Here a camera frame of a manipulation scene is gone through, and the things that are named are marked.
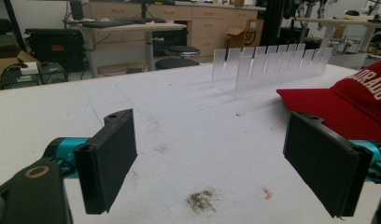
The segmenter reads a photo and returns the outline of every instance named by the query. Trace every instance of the acrylic divider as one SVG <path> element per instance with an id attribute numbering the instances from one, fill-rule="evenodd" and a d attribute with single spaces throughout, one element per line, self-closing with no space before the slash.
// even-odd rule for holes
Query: acrylic divider
<path id="1" fill-rule="evenodd" d="M 322 76 L 332 49 L 307 49 L 305 44 L 216 49 L 213 62 L 215 88 L 238 96 L 277 84 Z"/>

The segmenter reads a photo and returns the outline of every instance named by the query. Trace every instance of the red cap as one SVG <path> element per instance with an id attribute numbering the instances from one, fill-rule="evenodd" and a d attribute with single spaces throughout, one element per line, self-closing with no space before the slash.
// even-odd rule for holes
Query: red cap
<path id="1" fill-rule="evenodd" d="M 329 89 L 277 90 L 290 110 L 325 120 L 346 139 L 381 142 L 381 61 Z"/>

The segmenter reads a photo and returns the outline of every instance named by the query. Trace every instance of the keyboard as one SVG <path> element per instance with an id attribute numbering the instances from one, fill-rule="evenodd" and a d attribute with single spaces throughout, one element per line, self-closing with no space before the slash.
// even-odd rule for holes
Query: keyboard
<path id="1" fill-rule="evenodd" d="M 117 21 L 133 21 L 136 24 L 145 24 L 146 22 L 155 22 L 155 23 L 165 23 L 164 19 L 161 18 L 119 18 Z"/>
<path id="2" fill-rule="evenodd" d="M 123 25 L 131 25 L 135 24 L 134 21 L 89 21 L 82 23 L 82 26 L 89 27 L 89 28 L 108 28 L 108 27 L 115 27 L 115 26 L 123 26 Z"/>

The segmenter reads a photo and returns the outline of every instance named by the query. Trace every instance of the black stool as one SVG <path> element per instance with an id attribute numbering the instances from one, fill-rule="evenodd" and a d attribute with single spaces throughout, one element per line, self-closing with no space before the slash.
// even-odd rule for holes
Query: black stool
<path id="1" fill-rule="evenodd" d="M 157 69 L 170 69 L 199 65 L 198 62 L 185 58 L 200 55 L 200 50 L 197 48 L 188 46 L 172 46 L 167 48 L 165 53 L 167 55 L 177 56 L 180 58 L 168 58 L 159 60 L 155 63 Z"/>

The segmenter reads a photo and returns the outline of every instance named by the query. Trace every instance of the cabinet drawer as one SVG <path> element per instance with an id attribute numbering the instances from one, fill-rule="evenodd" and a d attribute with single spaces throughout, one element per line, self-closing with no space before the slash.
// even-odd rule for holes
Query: cabinet drawer
<path id="1" fill-rule="evenodd" d="M 125 33 L 123 41 L 145 41 L 145 35 L 143 32 Z"/>
<path id="2" fill-rule="evenodd" d="M 256 20 L 257 15 L 256 10 L 228 9 L 225 16 L 225 30 L 229 27 L 246 28 L 247 20 Z"/>
<path id="3" fill-rule="evenodd" d="M 148 12 L 151 16 L 167 21 L 191 21 L 191 7 L 150 5 Z"/>
<path id="4" fill-rule="evenodd" d="M 98 43 L 94 47 L 96 49 L 118 49 L 123 48 L 123 43 Z"/>
<path id="5" fill-rule="evenodd" d="M 94 35 L 94 45 L 99 43 L 117 43 L 121 42 L 123 40 L 123 34 L 111 34 L 111 35 L 99 35 L 99 34 L 93 34 Z"/>
<path id="6" fill-rule="evenodd" d="M 93 2 L 90 5 L 92 17 L 134 17 L 141 13 L 140 4 Z"/>
<path id="7" fill-rule="evenodd" d="M 200 50 L 200 56 L 212 56 L 214 49 L 226 49 L 224 38 L 195 38 L 190 45 Z"/>
<path id="8" fill-rule="evenodd" d="M 220 36 L 222 36 L 221 19 L 193 19 L 191 25 L 191 38 Z"/>
<path id="9" fill-rule="evenodd" d="M 216 7 L 194 7 L 193 8 L 193 18 L 225 18 L 225 8 Z"/>

